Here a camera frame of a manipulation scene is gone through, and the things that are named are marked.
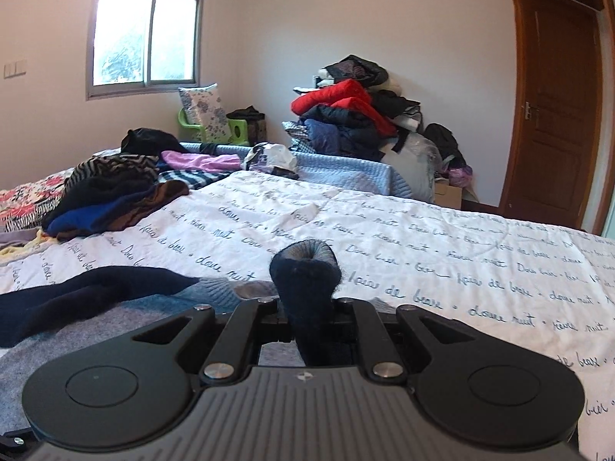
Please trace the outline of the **lavender garment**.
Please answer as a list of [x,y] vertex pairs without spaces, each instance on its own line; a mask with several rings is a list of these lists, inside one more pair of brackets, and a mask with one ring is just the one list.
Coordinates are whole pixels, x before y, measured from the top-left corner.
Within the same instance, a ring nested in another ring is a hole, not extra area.
[[23,253],[36,247],[41,239],[41,229],[31,228],[1,233],[1,255]]

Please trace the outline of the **cardboard box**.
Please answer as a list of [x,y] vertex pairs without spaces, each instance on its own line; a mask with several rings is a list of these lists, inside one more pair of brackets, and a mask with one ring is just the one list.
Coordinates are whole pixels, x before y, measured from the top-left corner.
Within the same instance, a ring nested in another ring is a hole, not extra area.
[[463,190],[450,185],[447,180],[438,180],[434,186],[434,203],[438,206],[460,210],[462,207]]

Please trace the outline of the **wall light switch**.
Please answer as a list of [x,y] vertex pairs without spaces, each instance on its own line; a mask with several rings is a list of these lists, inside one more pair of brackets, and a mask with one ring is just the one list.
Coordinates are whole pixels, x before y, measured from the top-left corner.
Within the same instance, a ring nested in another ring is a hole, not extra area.
[[14,77],[23,76],[27,73],[27,61],[18,60],[13,63],[6,63],[3,66],[3,78],[9,79]]

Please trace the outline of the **light blue quilted blanket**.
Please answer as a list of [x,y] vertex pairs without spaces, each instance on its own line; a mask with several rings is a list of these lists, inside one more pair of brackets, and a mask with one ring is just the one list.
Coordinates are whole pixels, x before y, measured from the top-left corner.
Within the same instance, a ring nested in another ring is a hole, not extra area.
[[283,177],[284,182],[324,184],[404,199],[413,197],[410,185],[385,163],[302,152],[295,153],[295,157],[298,178]]

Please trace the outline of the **yellow garment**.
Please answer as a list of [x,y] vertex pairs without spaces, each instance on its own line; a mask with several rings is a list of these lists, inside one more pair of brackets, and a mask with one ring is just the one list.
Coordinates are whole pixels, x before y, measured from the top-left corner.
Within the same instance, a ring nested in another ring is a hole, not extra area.
[[9,264],[13,261],[23,260],[33,254],[44,252],[50,247],[50,245],[56,244],[57,240],[47,234],[41,229],[37,230],[37,234],[34,235],[29,242],[14,245],[2,245],[1,247],[1,265]]

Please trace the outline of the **floral white pillow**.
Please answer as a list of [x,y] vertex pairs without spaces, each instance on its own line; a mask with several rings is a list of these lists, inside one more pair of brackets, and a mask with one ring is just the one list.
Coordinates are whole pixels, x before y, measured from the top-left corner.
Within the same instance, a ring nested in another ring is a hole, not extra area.
[[217,83],[199,88],[179,88],[179,98],[190,124],[221,132],[227,128],[227,116],[222,106]]

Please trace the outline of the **grey navy knit sweater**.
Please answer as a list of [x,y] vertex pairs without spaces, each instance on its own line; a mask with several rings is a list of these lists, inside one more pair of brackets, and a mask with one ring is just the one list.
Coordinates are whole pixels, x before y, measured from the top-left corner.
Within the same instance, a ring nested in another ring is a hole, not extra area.
[[305,365],[353,362],[336,336],[332,294],[342,280],[334,251],[310,239],[279,251],[268,281],[192,278],[157,267],[98,267],[60,284],[1,297],[1,429],[28,424],[22,389],[43,364],[177,315],[198,304],[233,312],[251,300],[281,301]]

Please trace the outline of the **white plastic bag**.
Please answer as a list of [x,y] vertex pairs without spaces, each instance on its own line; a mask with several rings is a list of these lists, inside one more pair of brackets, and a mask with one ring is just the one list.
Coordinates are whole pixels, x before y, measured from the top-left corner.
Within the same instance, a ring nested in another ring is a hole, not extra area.
[[253,146],[242,162],[242,169],[297,180],[297,157],[284,145],[259,143]]

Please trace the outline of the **black bag on chair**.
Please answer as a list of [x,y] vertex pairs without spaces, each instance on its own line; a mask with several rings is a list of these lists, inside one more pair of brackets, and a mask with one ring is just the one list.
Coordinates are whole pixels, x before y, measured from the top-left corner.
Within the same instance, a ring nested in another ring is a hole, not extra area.
[[248,141],[251,145],[266,142],[266,114],[261,113],[253,105],[233,110],[227,113],[227,117],[233,121],[245,121],[247,123]]

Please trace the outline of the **floral red bedsheet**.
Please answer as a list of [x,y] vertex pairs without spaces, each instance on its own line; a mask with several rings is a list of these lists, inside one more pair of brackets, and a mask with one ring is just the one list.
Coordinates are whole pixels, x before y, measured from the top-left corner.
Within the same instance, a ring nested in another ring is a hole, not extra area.
[[1,231],[15,232],[40,227],[45,215],[60,202],[65,181],[72,172],[73,169],[68,169],[13,189],[2,189]]

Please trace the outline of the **dark clothes heap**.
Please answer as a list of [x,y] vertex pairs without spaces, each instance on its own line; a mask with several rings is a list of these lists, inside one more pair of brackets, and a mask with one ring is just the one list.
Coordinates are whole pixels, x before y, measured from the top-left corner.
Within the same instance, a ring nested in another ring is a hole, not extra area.
[[378,63],[350,54],[320,69],[311,88],[295,88],[294,121],[283,123],[295,151],[354,157],[375,163],[399,161],[411,173],[469,188],[473,170],[452,131],[423,122],[421,103]]

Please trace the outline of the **pink purple garment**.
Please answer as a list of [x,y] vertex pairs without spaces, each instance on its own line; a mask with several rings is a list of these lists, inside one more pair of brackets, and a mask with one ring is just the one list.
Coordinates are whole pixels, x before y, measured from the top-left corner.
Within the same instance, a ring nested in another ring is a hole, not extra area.
[[208,173],[233,172],[240,170],[241,160],[236,154],[208,155],[163,151],[161,159],[173,170],[198,170]]

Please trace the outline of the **white script-print quilt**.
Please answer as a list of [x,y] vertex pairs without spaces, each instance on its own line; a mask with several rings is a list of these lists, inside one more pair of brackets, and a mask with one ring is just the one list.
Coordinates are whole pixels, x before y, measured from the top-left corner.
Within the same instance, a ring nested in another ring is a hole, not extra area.
[[3,292],[105,265],[267,279],[286,245],[320,239],[340,297],[414,304],[568,365],[586,390],[582,453],[614,456],[614,242],[415,200],[237,172],[136,226],[53,244],[7,263]]

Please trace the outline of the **green plastic chair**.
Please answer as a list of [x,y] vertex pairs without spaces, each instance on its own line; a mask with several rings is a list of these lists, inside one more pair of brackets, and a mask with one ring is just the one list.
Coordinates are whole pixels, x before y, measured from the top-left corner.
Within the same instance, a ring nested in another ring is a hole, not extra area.
[[185,142],[249,146],[248,123],[245,120],[227,120],[227,128],[221,132],[201,125],[190,124],[183,109],[177,115],[180,137]]

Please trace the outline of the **red puffer jacket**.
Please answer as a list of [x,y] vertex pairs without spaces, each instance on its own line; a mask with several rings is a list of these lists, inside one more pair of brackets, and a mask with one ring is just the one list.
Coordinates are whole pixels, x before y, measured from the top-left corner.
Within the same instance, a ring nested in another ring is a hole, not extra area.
[[302,116],[318,105],[344,108],[363,114],[374,123],[381,138],[392,138],[396,135],[394,125],[372,106],[370,95],[359,81],[347,79],[335,85],[317,88],[313,92],[302,94],[291,102],[291,112]]

